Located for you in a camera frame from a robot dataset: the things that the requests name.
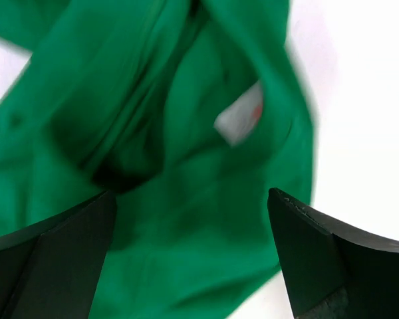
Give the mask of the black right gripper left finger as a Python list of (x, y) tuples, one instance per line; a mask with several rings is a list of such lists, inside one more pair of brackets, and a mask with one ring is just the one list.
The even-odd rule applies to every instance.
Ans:
[(115, 220), (106, 192), (0, 237), (0, 318), (88, 318)]

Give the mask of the green t-shirt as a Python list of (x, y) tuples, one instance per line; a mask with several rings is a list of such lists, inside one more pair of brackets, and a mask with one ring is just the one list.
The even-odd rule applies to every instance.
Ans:
[(227, 318), (279, 272), (267, 194), (311, 199), (288, 1), (0, 1), (0, 236), (102, 191), (92, 318)]

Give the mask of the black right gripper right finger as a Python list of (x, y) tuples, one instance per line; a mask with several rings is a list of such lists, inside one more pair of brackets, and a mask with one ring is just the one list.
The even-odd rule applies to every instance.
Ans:
[(295, 318), (399, 319), (399, 241), (272, 188), (271, 228)]

